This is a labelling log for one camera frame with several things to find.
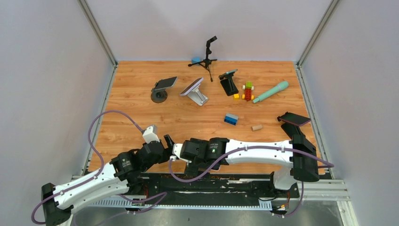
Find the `teal cylinder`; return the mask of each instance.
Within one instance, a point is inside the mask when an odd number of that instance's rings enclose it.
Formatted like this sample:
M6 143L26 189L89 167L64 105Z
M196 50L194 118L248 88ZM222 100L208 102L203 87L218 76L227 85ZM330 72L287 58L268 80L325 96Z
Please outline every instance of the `teal cylinder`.
M271 88L270 90L262 93L261 95L259 95L257 98L255 98L252 102L253 103L257 103L257 102L261 102L264 99L270 97L273 94L276 94L280 91L285 90L288 87L288 82L287 81L282 81L279 84L277 84L277 86Z

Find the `gray wall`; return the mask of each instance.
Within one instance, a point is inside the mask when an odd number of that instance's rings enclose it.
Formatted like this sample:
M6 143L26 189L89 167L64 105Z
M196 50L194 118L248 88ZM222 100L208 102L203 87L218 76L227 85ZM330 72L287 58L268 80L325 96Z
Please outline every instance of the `gray wall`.
M88 0L118 60L298 60L330 0Z
M41 186L81 173L112 66L77 1L0 5L0 219L33 225Z
M362 226L398 225L399 1L343 0L303 69Z

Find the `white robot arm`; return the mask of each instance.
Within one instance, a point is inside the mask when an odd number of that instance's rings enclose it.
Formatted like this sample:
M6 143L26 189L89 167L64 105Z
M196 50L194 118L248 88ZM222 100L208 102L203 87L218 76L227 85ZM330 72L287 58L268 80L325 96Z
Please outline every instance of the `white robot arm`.
M208 140L191 138L183 144L175 144L169 135L165 135L167 148L156 135L154 125L143 132L146 143L141 149L133 149L120 153L96 177L98 170L75 181L54 186L46 184L42 187L42 199L60 193L43 204L46 225L58 225L66 221L73 213L85 206L103 198L139 191L138 185L141 172L146 172L152 165L169 161L176 156L187 162L185 174L198 176L200 169L206 169L225 154L225 158L214 165L213 170L219 170L221 165L243 162L271 163L281 165L281 169L271 176L273 189L289 190L298 180L314 182L319 180L316 160L295 153L284 151L284 148L295 148L315 154L314 146L304 136L293 136L292 140L272 143L244 142L234 139L215 137ZM254 146L271 146L276 149L254 148Z
M280 147L280 150L276 149L264 149L264 148L255 148L255 149L247 149L241 152L235 152L228 155L225 158L227 164L236 164L236 163L267 163L267 164L277 164L281 165L281 169L279 171L274 172L273 175L273 184L276 189L279 190L289 190L292 184L296 183L297 180L294 179L293 176L290 175L290 171L293 168L293 162L291 161L293 157L292 152L284 151L284 148L292 148L292 144L290 140L284 140L279 142L272 143L262 143L262 142L244 142L229 139L226 143L225 152L231 152L237 148L248 148L252 146L273 146ZM181 156L183 144L175 144L173 148L173 154L176 155L179 159L192 164L192 161L185 159Z

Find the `wooden floor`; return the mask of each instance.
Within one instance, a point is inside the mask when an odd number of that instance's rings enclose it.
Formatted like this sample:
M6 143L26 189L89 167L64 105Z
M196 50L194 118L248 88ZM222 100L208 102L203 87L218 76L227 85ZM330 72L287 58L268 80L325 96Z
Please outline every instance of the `wooden floor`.
M226 137L248 142L273 142L289 137L281 129L277 116L292 112L307 116L303 96L292 62L265 61L217 61L211 65L214 81L210 82L208 72L200 67L188 67L186 61L133 61L120 62L108 100L107 110L120 110L130 115L143 129L151 124L158 127L158 137L169 134L176 143L186 139L209 140L212 137ZM254 96L271 89L281 81L288 81L289 87L257 104L252 101L233 100L224 92L218 75L238 69L233 80L240 95L241 87L251 81ZM167 90L165 102L151 101L154 84L165 78L177 76L174 87ZM204 77L200 91L209 98L203 106L197 105L179 93L195 79ZM239 116L236 126L223 121L226 113ZM263 129L252 132L251 126L262 124ZM301 127L306 137L316 145L311 124ZM121 152L141 148L144 140L141 133L124 116L109 113L104 116L96 148L105 162ZM89 170L100 167L94 154ZM185 163L173 163L174 172L184 172ZM271 173L279 166L271 164L242 163L222 166L218 173ZM157 164L149 172L168 172L168 164Z

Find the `green toy block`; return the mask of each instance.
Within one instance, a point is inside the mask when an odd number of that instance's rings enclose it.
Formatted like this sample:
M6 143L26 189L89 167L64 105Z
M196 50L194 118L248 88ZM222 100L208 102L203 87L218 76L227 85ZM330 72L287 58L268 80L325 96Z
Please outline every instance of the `green toy block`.
M246 89L252 88L252 82L247 81L247 83L246 83L246 85L245 85L245 88L246 88Z

